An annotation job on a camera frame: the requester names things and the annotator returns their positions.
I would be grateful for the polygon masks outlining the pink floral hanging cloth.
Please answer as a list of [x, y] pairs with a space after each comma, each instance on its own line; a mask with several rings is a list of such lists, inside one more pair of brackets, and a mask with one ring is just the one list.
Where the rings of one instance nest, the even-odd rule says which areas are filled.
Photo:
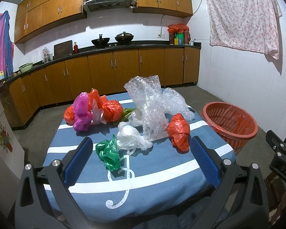
[[210, 45], [280, 58], [277, 0], [206, 0]]

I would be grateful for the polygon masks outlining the small bubble wrap piece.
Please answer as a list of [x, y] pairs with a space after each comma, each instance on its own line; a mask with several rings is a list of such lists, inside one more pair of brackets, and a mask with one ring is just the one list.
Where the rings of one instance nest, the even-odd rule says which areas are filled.
[[162, 93], [164, 112], [170, 115], [180, 113], [185, 120], [192, 121], [195, 119], [194, 112], [190, 110], [185, 99], [172, 88], [164, 89]]

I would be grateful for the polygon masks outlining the pale pink clear bag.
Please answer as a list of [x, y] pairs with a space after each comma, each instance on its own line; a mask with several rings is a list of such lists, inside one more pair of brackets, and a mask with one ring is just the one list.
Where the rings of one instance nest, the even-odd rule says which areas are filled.
[[92, 125], [100, 125], [100, 124], [106, 125], [107, 124], [104, 118], [104, 111], [102, 108], [100, 109], [98, 108], [97, 102], [95, 99], [93, 99], [93, 102], [92, 102], [91, 115], [92, 115], [92, 120], [91, 120]]

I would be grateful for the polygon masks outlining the large bubble wrap sheet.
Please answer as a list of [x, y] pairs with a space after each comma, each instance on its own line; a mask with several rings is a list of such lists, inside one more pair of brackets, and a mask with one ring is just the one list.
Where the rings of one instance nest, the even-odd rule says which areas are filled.
[[144, 136], [150, 141], [167, 138], [168, 120], [164, 112], [159, 77], [136, 76], [130, 79], [124, 88], [141, 112]]

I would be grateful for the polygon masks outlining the dark cutting board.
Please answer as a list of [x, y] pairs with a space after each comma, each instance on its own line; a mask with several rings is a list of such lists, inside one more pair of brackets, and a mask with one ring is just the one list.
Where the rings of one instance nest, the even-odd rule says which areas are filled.
[[73, 54], [73, 42], [68, 40], [54, 45], [54, 59], [62, 58]]

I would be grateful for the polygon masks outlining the white plastic bag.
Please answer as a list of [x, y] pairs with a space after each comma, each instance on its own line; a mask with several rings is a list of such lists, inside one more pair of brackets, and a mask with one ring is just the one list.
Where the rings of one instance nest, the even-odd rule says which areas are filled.
[[118, 125], [119, 132], [117, 134], [118, 150], [147, 150], [153, 146], [153, 143], [140, 135], [139, 131], [129, 125], [127, 122], [120, 122]]

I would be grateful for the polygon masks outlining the flower decorated panel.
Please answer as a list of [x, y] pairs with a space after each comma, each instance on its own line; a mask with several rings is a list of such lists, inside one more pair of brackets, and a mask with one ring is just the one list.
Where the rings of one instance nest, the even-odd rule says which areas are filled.
[[0, 123], [0, 146], [5, 152], [13, 152], [10, 135], [2, 123]]

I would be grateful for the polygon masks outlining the black wok left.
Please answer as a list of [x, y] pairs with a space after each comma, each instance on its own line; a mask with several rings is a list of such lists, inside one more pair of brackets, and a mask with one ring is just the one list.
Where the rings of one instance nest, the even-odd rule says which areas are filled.
[[110, 38], [109, 37], [103, 37], [102, 34], [99, 35], [98, 39], [91, 40], [91, 43], [96, 48], [105, 48], [108, 45]]

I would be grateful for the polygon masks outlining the glass jars on counter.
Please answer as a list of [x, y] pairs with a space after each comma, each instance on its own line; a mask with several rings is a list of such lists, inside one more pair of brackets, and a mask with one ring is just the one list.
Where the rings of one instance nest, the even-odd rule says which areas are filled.
[[47, 47], [44, 47], [42, 49], [42, 55], [43, 55], [43, 62], [48, 63], [53, 60], [53, 54], [49, 51]]

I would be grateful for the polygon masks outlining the magenta plastic bag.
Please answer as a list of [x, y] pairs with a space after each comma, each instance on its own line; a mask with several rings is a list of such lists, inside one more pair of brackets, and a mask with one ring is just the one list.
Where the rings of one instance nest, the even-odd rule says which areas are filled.
[[76, 132], [87, 131], [91, 125], [92, 114], [87, 92], [80, 93], [73, 102], [74, 124]]

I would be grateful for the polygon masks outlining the red bottle on counter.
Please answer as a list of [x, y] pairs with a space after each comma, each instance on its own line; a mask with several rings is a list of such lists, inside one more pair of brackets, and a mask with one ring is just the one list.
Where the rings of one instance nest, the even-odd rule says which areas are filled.
[[74, 42], [74, 53], [78, 53], [78, 45]]

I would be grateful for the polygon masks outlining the green basin on counter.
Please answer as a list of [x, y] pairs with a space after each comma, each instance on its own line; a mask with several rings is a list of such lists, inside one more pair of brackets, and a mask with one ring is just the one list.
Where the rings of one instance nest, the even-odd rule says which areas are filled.
[[19, 70], [21, 73], [25, 73], [25, 72], [31, 70], [32, 67], [33, 67], [33, 63], [26, 63], [26, 64], [20, 66]]

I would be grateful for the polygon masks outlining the red plastic bag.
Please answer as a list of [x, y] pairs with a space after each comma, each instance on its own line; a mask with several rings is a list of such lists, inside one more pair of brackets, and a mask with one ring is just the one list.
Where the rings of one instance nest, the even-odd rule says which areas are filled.
[[107, 122], [116, 122], [123, 115], [123, 107], [117, 100], [105, 101], [102, 104], [104, 119]]
[[189, 150], [190, 124], [185, 120], [181, 113], [175, 114], [167, 126], [172, 145], [179, 152]]
[[100, 96], [98, 90], [92, 88], [91, 92], [88, 94], [89, 103], [88, 103], [88, 110], [92, 111], [93, 101], [96, 101], [97, 107], [99, 109], [102, 108], [103, 104], [108, 101], [106, 95]]
[[74, 111], [73, 111], [73, 106], [69, 106], [67, 107], [67, 109], [64, 112], [64, 120], [68, 125], [73, 125], [75, 122], [75, 115], [74, 115]]

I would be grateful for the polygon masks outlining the olive green plastic bag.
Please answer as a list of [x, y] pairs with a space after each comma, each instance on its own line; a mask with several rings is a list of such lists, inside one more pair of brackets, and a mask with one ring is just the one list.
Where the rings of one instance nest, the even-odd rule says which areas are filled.
[[119, 120], [117, 120], [116, 122], [113, 122], [113, 124], [115, 126], [117, 126], [120, 122], [125, 122], [128, 120], [129, 116], [131, 115], [131, 113], [135, 110], [135, 108], [124, 108], [123, 109], [123, 113], [122, 116]]

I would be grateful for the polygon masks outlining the red plastic bag front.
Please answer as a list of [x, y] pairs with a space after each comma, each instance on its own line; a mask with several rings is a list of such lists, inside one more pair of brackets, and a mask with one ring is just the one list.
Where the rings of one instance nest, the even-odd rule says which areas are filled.
[[175, 114], [167, 126], [172, 145], [179, 152], [189, 150], [190, 124], [185, 120], [181, 113]]

